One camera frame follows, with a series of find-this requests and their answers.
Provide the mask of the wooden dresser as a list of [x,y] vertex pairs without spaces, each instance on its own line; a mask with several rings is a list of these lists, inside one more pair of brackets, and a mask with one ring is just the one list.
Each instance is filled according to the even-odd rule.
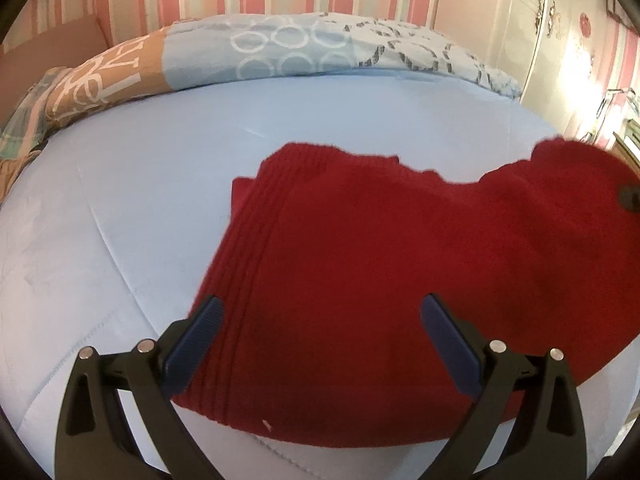
[[620,132],[614,133],[614,144],[611,148],[613,155],[618,157],[635,172],[640,166],[640,129],[633,119],[625,119]]

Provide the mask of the red knit sweater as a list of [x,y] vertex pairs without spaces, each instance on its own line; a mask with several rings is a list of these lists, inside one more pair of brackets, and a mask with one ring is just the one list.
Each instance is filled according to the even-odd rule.
[[224,319],[175,402],[330,448],[449,437],[469,401],[421,325],[428,294],[517,352],[562,350],[585,382],[639,333],[639,216],[617,200],[638,183],[562,139],[472,183],[286,144],[233,181],[198,291]]

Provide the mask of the tan folded garment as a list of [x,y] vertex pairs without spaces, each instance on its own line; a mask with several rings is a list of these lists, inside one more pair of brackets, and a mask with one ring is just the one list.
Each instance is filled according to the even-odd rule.
[[3,203],[22,171],[33,162],[41,151],[35,150],[17,159],[2,158],[0,162],[0,202]]

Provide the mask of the mauve upholstered headboard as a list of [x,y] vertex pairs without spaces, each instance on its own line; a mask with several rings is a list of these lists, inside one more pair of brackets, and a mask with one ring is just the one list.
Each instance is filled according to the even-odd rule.
[[1,125],[47,70],[76,67],[105,51],[107,40],[95,15],[56,26],[1,57]]

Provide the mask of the patterned blue and tan pillow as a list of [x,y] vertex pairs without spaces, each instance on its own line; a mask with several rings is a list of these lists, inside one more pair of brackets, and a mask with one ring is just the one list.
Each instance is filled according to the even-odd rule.
[[517,99],[516,80],[425,26],[341,13],[226,14],[178,22],[66,70],[44,108],[52,131],[131,100],[253,79],[408,70]]

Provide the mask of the plaid pastel folded cloth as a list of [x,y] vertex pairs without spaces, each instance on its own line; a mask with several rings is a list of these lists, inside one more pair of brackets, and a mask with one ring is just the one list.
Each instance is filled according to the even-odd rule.
[[43,140],[49,129],[46,118],[48,99],[69,72],[66,67],[51,68],[30,87],[1,128],[2,159],[22,158]]

